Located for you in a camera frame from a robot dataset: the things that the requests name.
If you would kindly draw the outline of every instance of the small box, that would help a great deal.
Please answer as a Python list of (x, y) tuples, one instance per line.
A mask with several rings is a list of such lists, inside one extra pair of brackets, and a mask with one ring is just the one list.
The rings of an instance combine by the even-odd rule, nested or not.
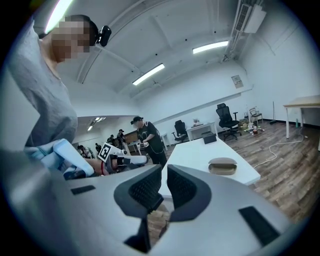
[(211, 131), (204, 132), (201, 135), (203, 137), (204, 144), (208, 144), (208, 143), (212, 143), (212, 142), (217, 141), (216, 135), (214, 133), (212, 133)]

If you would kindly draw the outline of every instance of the white cable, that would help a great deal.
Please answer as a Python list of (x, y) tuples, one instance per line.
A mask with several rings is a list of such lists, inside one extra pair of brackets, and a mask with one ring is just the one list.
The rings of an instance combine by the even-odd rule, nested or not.
[(273, 155), (275, 156), (275, 158), (272, 158), (272, 159), (270, 159), (270, 160), (264, 161), (264, 162), (262, 162), (262, 163), (258, 163), (258, 164), (257, 164), (255, 167), (253, 167), (253, 168), (256, 168), (257, 166), (263, 165), (263, 164), (265, 164), (265, 163), (267, 163), (267, 162), (270, 162), (270, 161), (272, 161), (272, 160), (275, 160), (275, 159), (277, 158), (277, 155), (271, 151), (271, 147), (276, 146), (276, 145), (284, 145), (284, 144), (292, 144), (292, 143), (300, 143), (300, 142), (302, 142), (302, 141), (304, 140), (304, 136), (301, 134), (301, 132), (302, 132), (302, 127), (301, 127), (300, 133), (299, 133), (299, 135), (302, 136), (302, 139), (301, 139), (301, 140), (292, 141), (292, 142), (284, 142), (284, 143), (276, 143), (276, 144), (271, 145), (271, 146), (269, 147), (269, 151), (270, 151), (271, 154), (273, 154)]

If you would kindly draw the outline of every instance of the black office chair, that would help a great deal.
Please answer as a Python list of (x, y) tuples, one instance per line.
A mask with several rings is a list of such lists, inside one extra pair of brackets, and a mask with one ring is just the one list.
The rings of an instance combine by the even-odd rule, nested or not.
[(235, 120), (232, 120), (229, 107), (224, 103), (217, 105), (216, 112), (220, 118), (219, 126), (221, 126), (222, 128), (229, 128), (229, 130), (226, 130), (223, 134), (223, 141), (225, 141), (229, 136), (233, 136), (237, 140), (238, 138), (235, 134), (240, 134), (240, 136), (242, 136), (242, 134), (238, 131), (238, 127), (233, 128), (234, 126), (239, 124), (239, 121), (237, 121), (238, 112), (234, 112)]
[(172, 132), (174, 136), (174, 140), (183, 143), (184, 140), (188, 138), (188, 134), (186, 131), (186, 124), (182, 122), (181, 120), (178, 120), (175, 122), (174, 128), (176, 130), (176, 135), (175, 132)]

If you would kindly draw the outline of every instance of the gray shirt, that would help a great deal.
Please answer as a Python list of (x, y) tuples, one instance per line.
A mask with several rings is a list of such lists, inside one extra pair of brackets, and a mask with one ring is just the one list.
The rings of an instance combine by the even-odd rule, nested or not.
[(68, 89), (52, 73), (41, 54), (33, 25), (32, 21), (26, 26), (8, 62), (17, 85), (40, 114), (25, 146), (36, 147), (59, 139), (72, 143), (78, 125), (77, 114)]

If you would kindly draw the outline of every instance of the white desk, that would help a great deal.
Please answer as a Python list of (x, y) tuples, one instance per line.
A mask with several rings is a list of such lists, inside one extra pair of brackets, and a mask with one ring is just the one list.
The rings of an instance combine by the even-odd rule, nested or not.
[(210, 127), (211, 132), (214, 133), (218, 137), (216, 123), (215, 122), (208, 122), (208, 123), (204, 123), (202, 125), (198, 125), (196, 127), (191, 127), (191, 128), (186, 129), (186, 133), (188, 134), (189, 141), (192, 141), (194, 139), (193, 135), (192, 135), (192, 133), (194, 131), (202, 129), (204, 127)]
[(136, 151), (136, 148), (137, 148), (138, 151), (139, 151), (140, 156), (142, 156), (141, 151), (140, 151), (140, 148), (138, 148), (138, 146), (137, 146), (138, 144), (139, 144), (139, 141), (131, 142), (131, 143), (128, 144), (128, 148), (129, 148), (130, 146), (133, 146), (134, 152), (137, 152), (137, 151)]
[(168, 165), (185, 166), (209, 173), (209, 161), (213, 158), (232, 158), (237, 162), (235, 174), (226, 175), (225, 177), (227, 178), (247, 186), (260, 180), (260, 174), (221, 139), (216, 138), (216, 142), (205, 144), (204, 140), (200, 138), (175, 146), (162, 170), (161, 188), (159, 193), (165, 198), (172, 197), (167, 186)]
[(162, 135), (160, 135), (160, 137), (162, 138), (162, 141), (163, 141), (165, 150), (168, 151), (167, 142), (168, 142), (168, 145), (169, 145), (169, 146), (170, 146), (170, 143), (169, 143), (169, 140), (168, 140), (167, 133), (163, 133)]
[(294, 99), (293, 101), (289, 102), (287, 105), (283, 105), (286, 111), (286, 138), (289, 139), (289, 115), (288, 109), (289, 108), (299, 108), (300, 109), (300, 125), (301, 127), (304, 126), (304, 115), (303, 110), (304, 108), (320, 108), (320, 95), (315, 96), (308, 96), (308, 97), (299, 97)]

